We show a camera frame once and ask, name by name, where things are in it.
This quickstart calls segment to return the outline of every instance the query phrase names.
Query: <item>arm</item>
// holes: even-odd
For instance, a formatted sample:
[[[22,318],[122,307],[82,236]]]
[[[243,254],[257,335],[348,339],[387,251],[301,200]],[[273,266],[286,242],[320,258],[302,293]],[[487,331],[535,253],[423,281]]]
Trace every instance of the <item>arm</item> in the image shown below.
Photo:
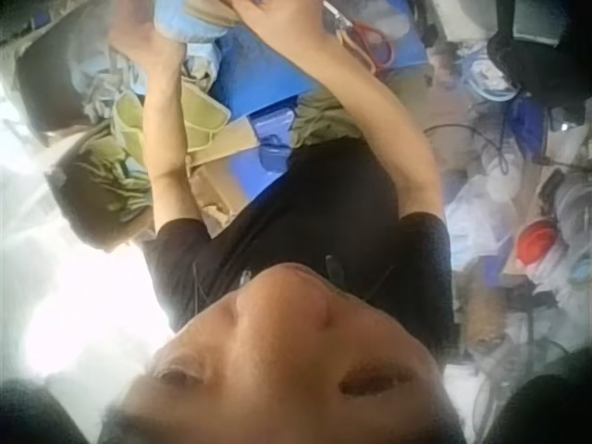
[[[436,160],[424,133],[399,99],[322,24],[321,0],[234,0],[243,20],[267,44],[328,88],[351,114],[397,185],[400,215],[443,217]]]
[[[151,6],[146,0],[119,0],[110,42],[148,75],[143,156],[158,231],[171,220],[200,219],[201,215],[185,167],[187,134],[181,110],[180,72],[186,45],[172,42],[156,31]]]

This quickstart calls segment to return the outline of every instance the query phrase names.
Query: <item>black shirt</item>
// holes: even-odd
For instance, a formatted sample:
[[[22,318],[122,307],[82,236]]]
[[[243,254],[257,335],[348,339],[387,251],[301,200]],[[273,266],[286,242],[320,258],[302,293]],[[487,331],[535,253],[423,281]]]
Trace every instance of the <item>black shirt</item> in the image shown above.
[[[288,173],[215,239],[202,222],[180,219],[144,251],[176,331],[245,271],[295,262],[329,278],[328,256],[344,290],[396,317],[437,357],[452,329],[446,226],[424,213],[399,220],[394,186],[361,141],[295,151]]]

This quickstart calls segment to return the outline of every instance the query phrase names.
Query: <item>scissors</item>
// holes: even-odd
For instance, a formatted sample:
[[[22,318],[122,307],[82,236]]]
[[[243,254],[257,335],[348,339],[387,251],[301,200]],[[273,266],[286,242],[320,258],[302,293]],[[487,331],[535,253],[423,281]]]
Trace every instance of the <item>scissors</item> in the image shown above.
[[[323,6],[335,18],[339,42],[349,46],[373,74],[376,74],[377,69],[390,68],[395,49],[384,32],[360,21],[349,20],[327,0]]]

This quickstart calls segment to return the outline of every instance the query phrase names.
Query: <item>hand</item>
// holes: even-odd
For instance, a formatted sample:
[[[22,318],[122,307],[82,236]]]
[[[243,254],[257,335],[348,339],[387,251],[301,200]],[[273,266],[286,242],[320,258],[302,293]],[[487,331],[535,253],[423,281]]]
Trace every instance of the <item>hand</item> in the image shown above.
[[[232,0],[232,6],[265,43],[297,65],[323,51],[332,37],[323,26],[322,0]]]
[[[140,65],[149,78],[178,75],[187,54],[185,43],[168,39],[154,27],[152,0],[117,0],[109,42]]]

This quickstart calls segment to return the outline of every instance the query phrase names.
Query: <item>eye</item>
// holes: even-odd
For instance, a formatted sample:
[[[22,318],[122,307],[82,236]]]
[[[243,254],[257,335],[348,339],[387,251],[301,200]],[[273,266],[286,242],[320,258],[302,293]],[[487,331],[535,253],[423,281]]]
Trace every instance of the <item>eye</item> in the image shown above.
[[[169,386],[177,389],[193,387],[200,383],[200,380],[197,377],[177,368],[165,370],[156,375],[156,377]]]
[[[351,397],[376,396],[410,383],[413,373],[392,364],[365,364],[354,368],[339,383],[342,394]]]

